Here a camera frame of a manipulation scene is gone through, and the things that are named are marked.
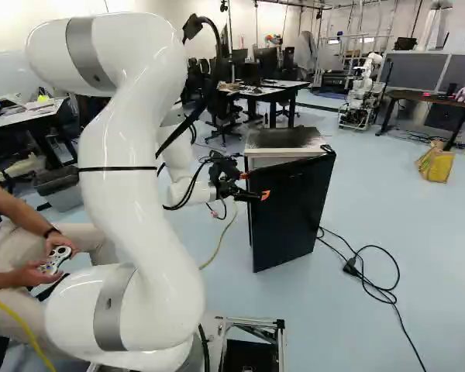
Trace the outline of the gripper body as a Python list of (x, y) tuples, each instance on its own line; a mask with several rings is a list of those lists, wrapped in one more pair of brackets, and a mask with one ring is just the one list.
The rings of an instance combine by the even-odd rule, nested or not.
[(208, 162), (210, 163), (208, 169), (209, 181), (215, 188), (215, 200), (234, 195), (239, 190), (236, 182), (241, 177), (241, 171), (237, 168), (236, 159), (221, 153), (210, 153)]

